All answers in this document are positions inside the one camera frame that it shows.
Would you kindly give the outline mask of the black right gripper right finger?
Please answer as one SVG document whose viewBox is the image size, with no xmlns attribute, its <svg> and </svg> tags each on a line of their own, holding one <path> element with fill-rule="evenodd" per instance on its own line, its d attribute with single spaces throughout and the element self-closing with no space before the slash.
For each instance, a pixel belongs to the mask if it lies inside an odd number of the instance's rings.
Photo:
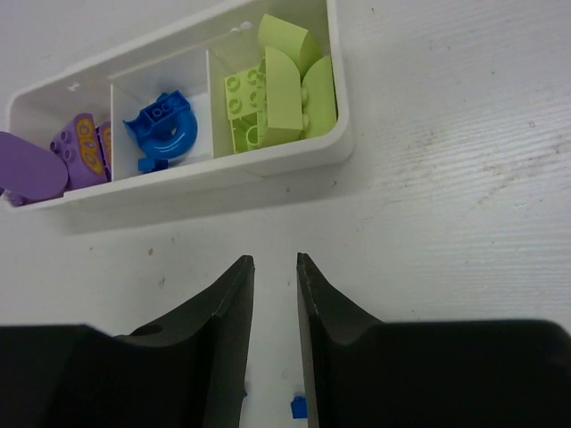
<svg viewBox="0 0 571 428">
<path fill-rule="evenodd" d="M 538 319 L 386 323 L 297 257 L 311 427 L 567 427 L 570 336 Z"/>
</svg>

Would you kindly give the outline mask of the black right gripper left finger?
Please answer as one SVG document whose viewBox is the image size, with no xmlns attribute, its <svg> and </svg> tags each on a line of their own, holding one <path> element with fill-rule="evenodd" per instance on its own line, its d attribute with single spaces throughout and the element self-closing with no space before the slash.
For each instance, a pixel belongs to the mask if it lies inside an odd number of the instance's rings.
<svg viewBox="0 0 571 428">
<path fill-rule="evenodd" d="M 237 427 L 254 263 L 126 335 L 88 325 L 1 330 L 4 427 Z"/>
</svg>

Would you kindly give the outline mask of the blue lego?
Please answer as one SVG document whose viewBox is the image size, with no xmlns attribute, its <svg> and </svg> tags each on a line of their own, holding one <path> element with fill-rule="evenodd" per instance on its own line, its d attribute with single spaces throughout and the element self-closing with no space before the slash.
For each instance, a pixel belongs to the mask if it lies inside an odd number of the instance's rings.
<svg viewBox="0 0 571 428">
<path fill-rule="evenodd" d="M 162 93 L 123 124 L 143 153 L 137 161 L 137 169 L 142 173 L 167 169 L 194 147 L 198 136 L 191 104 L 178 90 Z"/>
</svg>

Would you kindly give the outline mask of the purple rounded lego brick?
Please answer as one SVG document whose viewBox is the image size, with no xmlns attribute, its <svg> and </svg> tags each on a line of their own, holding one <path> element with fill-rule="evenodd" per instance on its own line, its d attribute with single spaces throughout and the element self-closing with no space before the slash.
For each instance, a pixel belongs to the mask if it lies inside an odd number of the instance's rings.
<svg viewBox="0 0 571 428">
<path fill-rule="evenodd" d="M 1 194 L 20 207 L 63 195 L 69 175 L 54 153 L 1 132 Z"/>
</svg>

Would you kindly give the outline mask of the green curved lego brick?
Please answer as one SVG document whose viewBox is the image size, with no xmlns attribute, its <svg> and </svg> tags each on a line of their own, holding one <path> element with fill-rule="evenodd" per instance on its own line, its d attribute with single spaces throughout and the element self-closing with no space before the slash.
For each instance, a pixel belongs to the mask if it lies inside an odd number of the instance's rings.
<svg viewBox="0 0 571 428">
<path fill-rule="evenodd" d="M 264 51 L 263 112 L 258 118 L 260 147 L 296 141 L 303 131 L 301 77 L 294 61 L 281 50 Z"/>
</svg>

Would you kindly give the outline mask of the purple butterfly lego brick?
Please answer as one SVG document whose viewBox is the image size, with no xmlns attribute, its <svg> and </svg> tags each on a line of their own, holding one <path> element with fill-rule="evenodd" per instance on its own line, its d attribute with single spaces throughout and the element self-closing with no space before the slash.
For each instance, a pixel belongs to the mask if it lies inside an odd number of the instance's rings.
<svg viewBox="0 0 571 428">
<path fill-rule="evenodd" d="M 56 133 L 49 150 L 58 156 L 68 171 L 67 191 L 105 184 L 109 181 L 102 146 L 96 133 L 94 116 L 76 115 Z"/>
</svg>

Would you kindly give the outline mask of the green square lego brick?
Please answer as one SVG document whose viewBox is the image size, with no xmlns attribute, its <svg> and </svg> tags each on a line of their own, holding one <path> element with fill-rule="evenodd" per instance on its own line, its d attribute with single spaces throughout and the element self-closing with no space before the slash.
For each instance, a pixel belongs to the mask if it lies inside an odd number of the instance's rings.
<svg viewBox="0 0 571 428">
<path fill-rule="evenodd" d="M 227 116 L 230 121 L 244 119 L 249 124 L 257 124 L 258 74 L 259 69 L 254 67 L 224 79 Z"/>
</svg>

